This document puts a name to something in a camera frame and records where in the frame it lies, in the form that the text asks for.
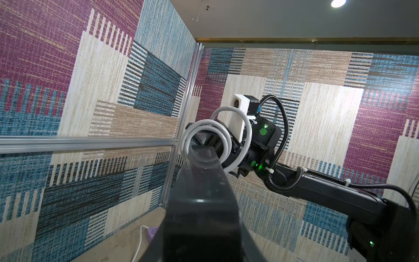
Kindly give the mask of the purple power strip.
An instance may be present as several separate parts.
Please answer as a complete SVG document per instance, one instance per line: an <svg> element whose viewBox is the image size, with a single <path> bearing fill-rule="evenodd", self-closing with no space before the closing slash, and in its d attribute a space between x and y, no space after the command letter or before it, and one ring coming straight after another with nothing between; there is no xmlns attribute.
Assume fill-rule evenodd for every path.
<svg viewBox="0 0 419 262"><path fill-rule="evenodd" d="M151 243L158 231L158 227L150 227L146 230L146 240L148 243Z"/></svg>

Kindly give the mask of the black power strip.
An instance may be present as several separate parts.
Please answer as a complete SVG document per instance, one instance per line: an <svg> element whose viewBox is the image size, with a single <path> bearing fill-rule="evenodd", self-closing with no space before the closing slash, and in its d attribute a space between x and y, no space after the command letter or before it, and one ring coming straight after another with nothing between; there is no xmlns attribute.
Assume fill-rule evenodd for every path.
<svg viewBox="0 0 419 262"><path fill-rule="evenodd" d="M163 226L165 262L241 262L239 208L215 149L192 146Z"/></svg>

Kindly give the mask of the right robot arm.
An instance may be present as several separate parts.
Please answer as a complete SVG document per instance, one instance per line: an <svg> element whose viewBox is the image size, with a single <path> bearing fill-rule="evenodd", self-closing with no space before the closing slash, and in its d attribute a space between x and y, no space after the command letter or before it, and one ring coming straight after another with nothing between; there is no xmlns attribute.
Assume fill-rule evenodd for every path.
<svg viewBox="0 0 419 262"><path fill-rule="evenodd" d="M246 133L238 141L233 128L206 119L190 123L181 138L181 154L191 143L212 146L227 172L253 171L275 193L307 200L348 216L346 231L351 249L369 262L415 262L419 215L412 197L402 188L387 184L359 184L304 167L291 168L274 162L287 129L263 117L241 121L236 129Z"/></svg>

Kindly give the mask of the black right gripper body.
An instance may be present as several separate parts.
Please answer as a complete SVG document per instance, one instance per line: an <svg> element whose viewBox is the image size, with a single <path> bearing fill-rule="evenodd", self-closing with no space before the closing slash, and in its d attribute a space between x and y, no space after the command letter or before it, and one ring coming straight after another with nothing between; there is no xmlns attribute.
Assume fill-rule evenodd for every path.
<svg viewBox="0 0 419 262"><path fill-rule="evenodd" d="M238 142L238 140L233 136L233 134L228 129L228 127L223 122L220 122L220 124L223 125L228 130L229 137L227 138L230 138L230 141L232 142L232 149L229 153L229 156L227 160L222 163L222 167L226 168L233 161L235 161L236 158L239 156L239 154L241 153L243 149L245 141ZM223 150L224 150L224 145L221 138L219 137L218 134L212 131L199 131L198 133L196 133L191 139L190 146L213 147L219 158L223 154ZM244 157L242 162L239 164L239 166L235 168L237 170L230 171L229 174L235 177L239 177L239 176L246 177L249 174L250 171L248 170L247 162L248 162L250 150L251 149L249 148L249 151L246 153L246 156Z"/></svg>

